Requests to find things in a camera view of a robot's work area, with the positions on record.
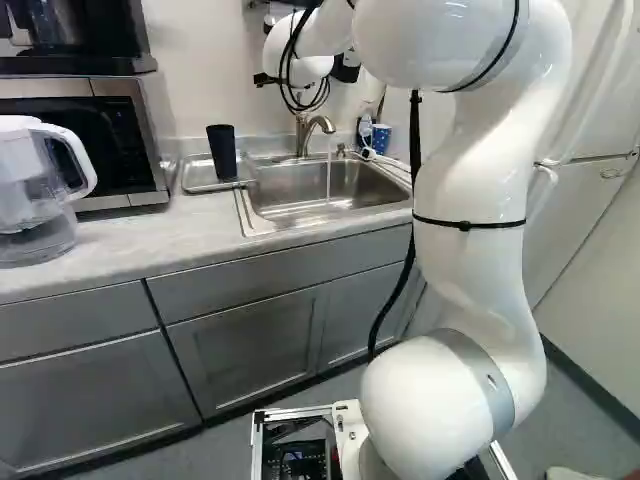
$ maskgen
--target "water stream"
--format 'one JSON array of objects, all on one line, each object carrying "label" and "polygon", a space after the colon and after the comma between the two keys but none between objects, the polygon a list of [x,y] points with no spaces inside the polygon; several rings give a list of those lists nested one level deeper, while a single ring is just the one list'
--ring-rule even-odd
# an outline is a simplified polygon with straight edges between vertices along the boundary
[{"label": "water stream", "polygon": [[327,142],[327,203],[331,200],[331,140]]}]

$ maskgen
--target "gray countertop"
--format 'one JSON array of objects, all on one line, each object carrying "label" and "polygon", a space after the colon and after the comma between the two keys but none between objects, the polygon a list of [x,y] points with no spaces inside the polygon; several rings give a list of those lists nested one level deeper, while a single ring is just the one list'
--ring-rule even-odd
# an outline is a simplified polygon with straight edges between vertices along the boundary
[{"label": "gray countertop", "polygon": [[0,270],[0,305],[97,288],[406,224],[403,209],[247,238],[233,192],[174,196],[168,209],[83,221],[67,254]]}]

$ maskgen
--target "floor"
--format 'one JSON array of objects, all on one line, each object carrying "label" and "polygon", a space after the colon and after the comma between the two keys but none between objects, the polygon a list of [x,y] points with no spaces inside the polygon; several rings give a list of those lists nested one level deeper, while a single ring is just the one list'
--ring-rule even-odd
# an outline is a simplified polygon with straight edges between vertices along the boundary
[{"label": "floor", "polygon": [[[362,369],[353,370],[274,406],[322,405],[355,398],[361,373]],[[182,443],[71,478],[248,480],[250,418],[237,418]],[[640,445],[553,365],[541,405],[501,444],[520,480],[539,480],[552,465],[609,478],[621,478],[640,466]],[[498,478],[495,469],[488,470],[492,478]]]}]

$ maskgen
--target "kitchen sink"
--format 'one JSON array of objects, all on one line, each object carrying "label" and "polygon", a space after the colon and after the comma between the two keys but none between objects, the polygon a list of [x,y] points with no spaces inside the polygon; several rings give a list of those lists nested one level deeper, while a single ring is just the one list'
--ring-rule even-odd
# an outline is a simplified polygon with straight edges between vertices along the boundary
[{"label": "kitchen sink", "polygon": [[[410,187],[392,173],[393,168],[363,161],[355,154],[332,159],[329,182],[326,155],[249,159],[247,163],[256,181],[235,191],[245,236],[411,207]],[[395,171],[402,173],[403,167],[398,162]]]}]

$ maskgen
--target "faucet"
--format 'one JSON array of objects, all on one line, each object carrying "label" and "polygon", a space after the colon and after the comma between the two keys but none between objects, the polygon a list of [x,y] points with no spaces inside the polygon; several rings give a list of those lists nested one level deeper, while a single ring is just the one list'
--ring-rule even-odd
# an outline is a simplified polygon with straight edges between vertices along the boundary
[{"label": "faucet", "polygon": [[320,125],[322,133],[325,135],[336,133],[335,125],[324,115],[317,115],[310,120],[302,115],[296,116],[296,154],[298,157],[309,155],[309,140],[311,140],[316,125]]}]

